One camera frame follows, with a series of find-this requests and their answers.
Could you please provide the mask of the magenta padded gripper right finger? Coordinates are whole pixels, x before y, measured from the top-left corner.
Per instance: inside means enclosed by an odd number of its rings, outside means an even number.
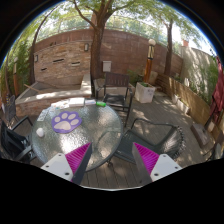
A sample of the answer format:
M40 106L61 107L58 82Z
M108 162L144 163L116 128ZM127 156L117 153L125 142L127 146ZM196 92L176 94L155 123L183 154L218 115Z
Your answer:
M132 154L143 185L181 170L181 167L167 154L159 155L138 143L133 143Z

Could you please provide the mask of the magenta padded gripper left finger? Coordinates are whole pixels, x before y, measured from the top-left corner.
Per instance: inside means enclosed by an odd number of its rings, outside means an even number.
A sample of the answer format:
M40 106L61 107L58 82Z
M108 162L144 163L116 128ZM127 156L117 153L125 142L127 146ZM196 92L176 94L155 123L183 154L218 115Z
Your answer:
M91 154L92 143L89 142L67 154L56 154L42 166L42 169L80 185Z

